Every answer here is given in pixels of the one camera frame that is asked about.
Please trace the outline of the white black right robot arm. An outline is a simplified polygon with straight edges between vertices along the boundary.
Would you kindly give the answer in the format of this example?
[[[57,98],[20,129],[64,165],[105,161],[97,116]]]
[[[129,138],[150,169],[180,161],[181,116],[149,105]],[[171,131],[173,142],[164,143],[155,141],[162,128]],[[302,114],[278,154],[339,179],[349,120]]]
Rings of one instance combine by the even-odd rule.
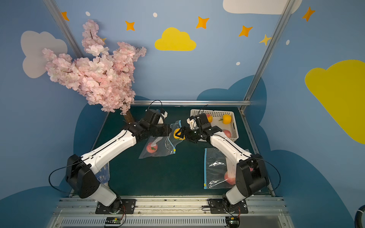
[[[218,126],[209,123],[206,114],[187,119],[189,127],[182,127],[173,135],[182,140],[205,140],[222,152],[233,166],[235,184],[223,195],[225,206],[236,205],[269,185],[265,161],[259,154],[251,154],[233,142]]]

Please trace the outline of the pink peach with leaf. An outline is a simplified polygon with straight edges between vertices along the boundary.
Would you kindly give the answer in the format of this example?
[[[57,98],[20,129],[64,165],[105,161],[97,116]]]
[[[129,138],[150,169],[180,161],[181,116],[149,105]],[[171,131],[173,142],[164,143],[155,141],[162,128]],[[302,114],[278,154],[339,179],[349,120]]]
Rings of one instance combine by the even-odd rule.
[[[224,179],[225,181],[230,184],[230,185],[235,185],[236,183],[236,178],[235,175],[231,175],[230,173],[226,172],[224,175]]]

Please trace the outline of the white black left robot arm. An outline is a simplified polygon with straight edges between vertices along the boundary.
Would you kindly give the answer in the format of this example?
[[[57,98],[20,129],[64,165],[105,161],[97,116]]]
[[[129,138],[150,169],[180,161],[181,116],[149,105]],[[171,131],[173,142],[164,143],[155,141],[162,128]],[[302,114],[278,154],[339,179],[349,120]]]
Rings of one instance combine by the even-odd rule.
[[[97,149],[82,156],[72,155],[67,160],[66,182],[82,198],[91,198],[111,209],[119,209],[119,197],[97,179],[96,174],[107,163],[137,143],[153,137],[168,136],[172,129],[164,121],[164,109],[147,109],[138,122],[127,124],[123,130]]]

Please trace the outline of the yellow peach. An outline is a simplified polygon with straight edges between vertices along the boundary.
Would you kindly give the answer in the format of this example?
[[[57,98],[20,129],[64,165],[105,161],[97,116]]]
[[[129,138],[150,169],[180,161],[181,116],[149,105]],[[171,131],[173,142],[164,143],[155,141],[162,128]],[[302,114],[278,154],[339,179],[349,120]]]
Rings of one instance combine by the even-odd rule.
[[[181,140],[181,141],[185,140],[185,136],[183,135],[181,128],[176,128],[174,130],[173,137],[174,137],[174,139],[177,139],[177,140]]]
[[[223,123],[223,124],[230,124],[232,122],[232,116],[230,115],[223,115],[220,119],[220,121]]]

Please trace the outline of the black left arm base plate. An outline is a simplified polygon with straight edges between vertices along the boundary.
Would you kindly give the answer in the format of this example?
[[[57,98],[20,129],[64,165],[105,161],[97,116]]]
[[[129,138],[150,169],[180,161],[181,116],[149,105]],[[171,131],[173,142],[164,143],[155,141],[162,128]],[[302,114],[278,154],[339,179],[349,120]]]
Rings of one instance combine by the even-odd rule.
[[[116,199],[110,206],[98,202],[95,214],[134,214],[136,199]]]

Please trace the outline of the clear zip-top bag blue zipper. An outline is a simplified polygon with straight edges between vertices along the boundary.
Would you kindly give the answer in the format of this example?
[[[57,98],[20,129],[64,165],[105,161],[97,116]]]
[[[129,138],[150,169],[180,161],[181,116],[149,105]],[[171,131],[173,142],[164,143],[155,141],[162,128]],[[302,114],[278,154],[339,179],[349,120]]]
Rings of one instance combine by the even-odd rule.
[[[226,156],[216,148],[206,148],[204,152],[204,189],[230,189],[236,184],[250,185],[253,168],[245,163],[240,163],[235,158]],[[235,175],[235,185],[228,184],[224,175],[228,172]]]

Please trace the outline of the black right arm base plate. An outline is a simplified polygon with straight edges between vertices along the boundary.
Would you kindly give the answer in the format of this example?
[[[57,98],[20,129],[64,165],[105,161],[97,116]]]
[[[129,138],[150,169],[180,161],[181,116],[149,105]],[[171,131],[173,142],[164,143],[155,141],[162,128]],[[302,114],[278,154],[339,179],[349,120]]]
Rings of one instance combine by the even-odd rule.
[[[248,214],[246,200],[241,200],[236,204],[230,204],[226,199],[210,198],[207,200],[211,214]]]

